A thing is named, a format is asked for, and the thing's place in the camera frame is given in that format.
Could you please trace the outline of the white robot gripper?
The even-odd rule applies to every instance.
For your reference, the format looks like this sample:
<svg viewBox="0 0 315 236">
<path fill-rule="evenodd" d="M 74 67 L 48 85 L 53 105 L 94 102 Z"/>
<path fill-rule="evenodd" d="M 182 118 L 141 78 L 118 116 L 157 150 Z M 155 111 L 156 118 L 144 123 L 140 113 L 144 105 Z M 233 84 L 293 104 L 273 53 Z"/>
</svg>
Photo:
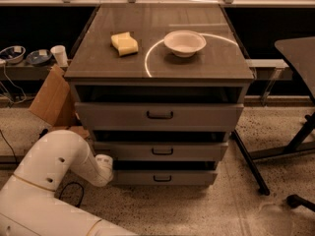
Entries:
<svg viewBox="0 0 315 236">
<path fill-rule="evenodd" d="M 95 161 L 98 167 L 98 173 L 107 181 L 111 181 L 113 178 L 113 159 L 106 154 L 98 154 L 95 157 Z"/>
</svg>

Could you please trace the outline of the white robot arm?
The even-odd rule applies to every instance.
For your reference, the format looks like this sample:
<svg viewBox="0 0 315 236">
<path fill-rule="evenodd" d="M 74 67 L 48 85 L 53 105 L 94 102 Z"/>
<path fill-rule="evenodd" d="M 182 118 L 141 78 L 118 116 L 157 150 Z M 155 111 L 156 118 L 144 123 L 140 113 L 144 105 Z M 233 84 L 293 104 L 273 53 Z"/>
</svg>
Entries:
<svg viewBox="0 0 315 236">
<path fill-rule="evenodd" d="M 113 159 L 94 155 L 78 134 L 39 139 L 0 191 L 0 236 L 135 236 L 127 229 L 55 198 L 71 170 L 97 187 L 113 178 Z"/>
</svg>

